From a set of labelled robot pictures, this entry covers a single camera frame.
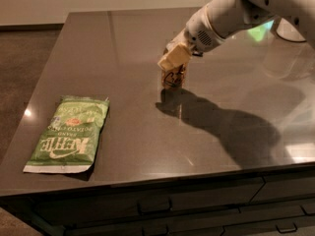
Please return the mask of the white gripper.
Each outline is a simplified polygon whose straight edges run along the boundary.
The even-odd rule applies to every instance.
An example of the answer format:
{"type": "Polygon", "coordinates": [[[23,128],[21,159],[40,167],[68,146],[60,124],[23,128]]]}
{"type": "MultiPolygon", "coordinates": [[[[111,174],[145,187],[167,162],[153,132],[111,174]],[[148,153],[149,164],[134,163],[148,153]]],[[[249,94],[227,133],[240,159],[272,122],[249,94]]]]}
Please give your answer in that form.
{"type": "Polygon", "coordinates": [[[169,71],[190,61],[192,53],[202,55],[221,44],[224,39],[212,27],[208,15],[208,7],[198,10],[186,23],[185,28],[165,47],[165,54],[157,64],[169,71]]]}

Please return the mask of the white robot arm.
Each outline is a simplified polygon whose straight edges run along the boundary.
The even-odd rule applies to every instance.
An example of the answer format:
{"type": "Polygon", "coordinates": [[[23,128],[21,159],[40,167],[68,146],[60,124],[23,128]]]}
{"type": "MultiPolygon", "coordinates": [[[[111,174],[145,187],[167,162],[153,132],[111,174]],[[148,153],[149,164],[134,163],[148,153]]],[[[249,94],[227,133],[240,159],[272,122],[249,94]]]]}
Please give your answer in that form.
{"type": "Polygon", "coordinates": [[[315,47],[315,0],[212,0],[165,47],[158,65],[164,71],[181,67],[192,55],[209,52],[235,33],[253,29],[274,16],[289,22],[315,47]]]}

